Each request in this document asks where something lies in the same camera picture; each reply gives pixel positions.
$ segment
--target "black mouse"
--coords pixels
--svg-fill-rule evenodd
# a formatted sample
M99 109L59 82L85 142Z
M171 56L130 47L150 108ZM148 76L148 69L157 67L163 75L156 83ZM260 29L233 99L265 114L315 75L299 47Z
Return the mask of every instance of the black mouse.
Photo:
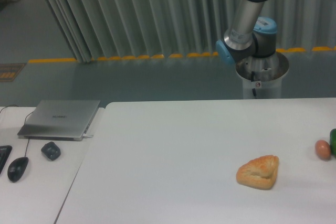
M17 182L19 179L21 179L28 165L28 161L28 157L19 157L11 162L7 172L10 181Z
M42 147L41 151L51 161L54 161L55 159L57 159L61 155L60 148L54 142L49 142L49 143L45 144Z

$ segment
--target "yellow floor line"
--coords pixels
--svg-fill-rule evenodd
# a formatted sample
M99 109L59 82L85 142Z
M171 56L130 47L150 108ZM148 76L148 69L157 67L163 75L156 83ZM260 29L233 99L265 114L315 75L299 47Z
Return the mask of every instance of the yellow floor line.
M59 58L59 59L36 59L29 60L28 63L50 63L50 62L74 62L77 60L75 58Z
M298 48L289 48L289 49L283 49L278 48L276 50L277 52L307 52L304 48L298 47ZM336 47L330 48L330 47L314 47L312 49L313 52L317 51L336 51ZM218 56L217 52L214 52L213 54L210 54L210 52L204 52L202 54L197 53L190 53L187 54L188 58L197 58L197 57L211 57L211 56ZM172 54L168 58L183 58L182 54ZM164 59L163 55L154 55L152 57L148 55L140 55L138 57L135 57L133 55L128 56L112 56L110 58L106 57L99 57L96 61L110 61L110 60L144 60L144 59ZM29 60L28 63L52 63L52 62L77 62L75 58L59 58L59 59L32 59Z

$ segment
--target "bread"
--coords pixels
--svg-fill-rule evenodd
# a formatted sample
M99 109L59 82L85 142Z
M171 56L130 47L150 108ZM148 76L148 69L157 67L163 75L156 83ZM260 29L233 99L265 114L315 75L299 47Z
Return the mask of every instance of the bread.
M277 156L263 156L251 160L238 169L237 182L256 189L269 190L278 175L279 158Z

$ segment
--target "silver laptop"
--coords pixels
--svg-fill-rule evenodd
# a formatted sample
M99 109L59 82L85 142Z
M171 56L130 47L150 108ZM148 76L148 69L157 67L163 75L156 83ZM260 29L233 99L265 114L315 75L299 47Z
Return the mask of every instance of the silver laptop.
M42 100L17 135L21 138L81 141L100 101Z

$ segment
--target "egg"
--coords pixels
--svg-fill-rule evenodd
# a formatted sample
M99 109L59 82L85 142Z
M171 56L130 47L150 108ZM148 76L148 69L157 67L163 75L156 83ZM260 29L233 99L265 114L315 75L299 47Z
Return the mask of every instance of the egg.
M331 150L329 143L324 140L318 140L315 143L315 152L320 159L330 159Z

